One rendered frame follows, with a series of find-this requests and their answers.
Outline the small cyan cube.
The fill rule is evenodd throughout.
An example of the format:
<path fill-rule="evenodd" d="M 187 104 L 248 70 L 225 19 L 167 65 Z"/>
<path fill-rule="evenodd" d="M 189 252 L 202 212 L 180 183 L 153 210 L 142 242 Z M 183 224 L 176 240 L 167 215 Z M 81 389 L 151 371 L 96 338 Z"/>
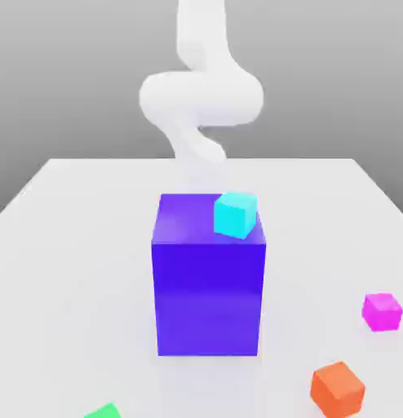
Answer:
<path fill-rule="evenodd" d="M 214 231 L 245 239 L 257 222 L 258 199 L 252 193 L 228 192 L 214 204 Z"/>

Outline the small magenta cube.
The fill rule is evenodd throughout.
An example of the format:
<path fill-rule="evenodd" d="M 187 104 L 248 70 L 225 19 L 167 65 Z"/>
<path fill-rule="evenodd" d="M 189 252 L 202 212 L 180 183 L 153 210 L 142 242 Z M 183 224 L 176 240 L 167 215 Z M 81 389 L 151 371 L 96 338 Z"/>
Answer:
<path fill-rule="evenodd" d="M 366 294 L 361 316 L 372 332 L 397 331 L 403 308 L 392 293 Z"/>

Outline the small green cube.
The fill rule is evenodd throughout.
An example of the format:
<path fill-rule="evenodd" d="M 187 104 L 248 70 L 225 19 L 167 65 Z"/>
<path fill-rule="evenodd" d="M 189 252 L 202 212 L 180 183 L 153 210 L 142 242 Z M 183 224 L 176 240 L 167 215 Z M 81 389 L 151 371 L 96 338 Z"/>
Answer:
<path fill-rule="evenodd" d="M 96 411 L 90 412 L 84 418 L 122 418 L 116 406 L 109 402 Z"/>

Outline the small orange cube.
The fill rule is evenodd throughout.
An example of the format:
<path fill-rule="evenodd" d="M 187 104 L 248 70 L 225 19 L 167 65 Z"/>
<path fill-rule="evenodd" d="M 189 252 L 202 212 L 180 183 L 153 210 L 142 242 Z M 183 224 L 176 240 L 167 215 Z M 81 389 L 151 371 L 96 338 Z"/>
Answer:
<path fill-rule="evenodd" d="M 312 374 L 310 396 L 326 418 L 347 418 L 361 410 L 365 385 L 343 362 L 335 362 Z"/>

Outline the large purple box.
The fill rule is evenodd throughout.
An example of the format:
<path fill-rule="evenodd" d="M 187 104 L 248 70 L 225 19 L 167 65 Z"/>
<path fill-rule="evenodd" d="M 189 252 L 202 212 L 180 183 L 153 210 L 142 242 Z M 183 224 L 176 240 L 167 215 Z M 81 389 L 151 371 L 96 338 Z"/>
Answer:
<path fill-rule="evenodd" d="M 164 193 L 152 265 L 161 356 L 255 356 L 266 238 L 260 220 L 245 238 L 216 233 L 218 194 Z"/>

